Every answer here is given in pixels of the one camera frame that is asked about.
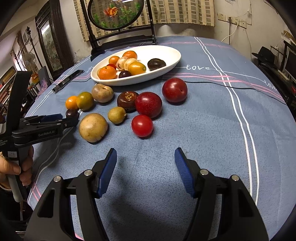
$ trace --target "human hand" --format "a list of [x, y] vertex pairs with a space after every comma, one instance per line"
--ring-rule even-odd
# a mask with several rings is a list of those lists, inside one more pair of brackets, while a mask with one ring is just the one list
[[33, 155], [34, 155], [34, 148], [30, 146], [28, 157], [22, 163], [22, 170], [20, 166], [17, 164], [6, 160], [2, 153], [0, 153], [0, 185], [6, 189], [10, 189], [10, 185], [8, 179], [6, 178], [6, 174], [12, 175], [20, 175], [20, 181], [22, 182], [23, 186], [30, 185], [32, 182], [32, 165], [33, 165]]

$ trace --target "television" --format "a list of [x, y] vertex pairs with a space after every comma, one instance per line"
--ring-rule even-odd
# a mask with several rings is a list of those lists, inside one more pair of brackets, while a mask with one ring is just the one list
[[287, 60], [284, 66], [285, 71], [296, 82], [296, 53], [289, 50]]

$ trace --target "smartphone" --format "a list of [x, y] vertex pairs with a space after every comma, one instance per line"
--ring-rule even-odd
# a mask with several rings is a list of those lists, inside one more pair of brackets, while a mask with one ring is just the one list
[[56, 94], [60, 90], [62, 90], [68, 83], [70, 83], [73, 79], [75, 79], [77, 76], [84, 73], [84, 70], [79, 69], [76, 70], [73, 74], [70, 74], [67, 78], [65, 78], [62, 82], [58, 83], [56, 87], [52, 89], [52, 91]]

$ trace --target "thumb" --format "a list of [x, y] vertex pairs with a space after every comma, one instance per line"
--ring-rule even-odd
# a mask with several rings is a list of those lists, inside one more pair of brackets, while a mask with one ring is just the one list
[[19, 175], [21, 168], [19, 165], [0, 157], [0, 173]]

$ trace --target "goldfish picture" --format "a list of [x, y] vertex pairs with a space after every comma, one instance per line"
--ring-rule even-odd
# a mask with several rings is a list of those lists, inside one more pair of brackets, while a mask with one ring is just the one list
[[108, 7], [107, 9], [104, 10], [104, 14], [111, 18], [114, 18], [117, 12], [118, 12], [117, 7], [113, 7], [113, 8]]

